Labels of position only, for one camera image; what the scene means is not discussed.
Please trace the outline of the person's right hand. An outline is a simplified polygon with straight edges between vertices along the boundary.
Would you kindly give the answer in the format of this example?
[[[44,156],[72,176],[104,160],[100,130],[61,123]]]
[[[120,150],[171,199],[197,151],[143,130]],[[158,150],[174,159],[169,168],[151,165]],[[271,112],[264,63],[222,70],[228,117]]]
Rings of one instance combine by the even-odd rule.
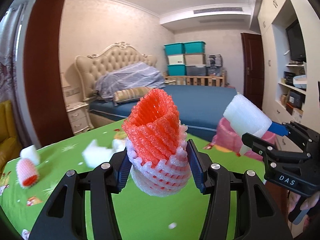
[[[289,191],[287,212],[289,218],[292,217],[292,213],[296,207],[299,208],[299,214],[308,210],[305,214],[306,219],[303,222],[303,232],[308,229],[319,218],[319,191],[313,194],[309,198],[301,197],[299,194]]]

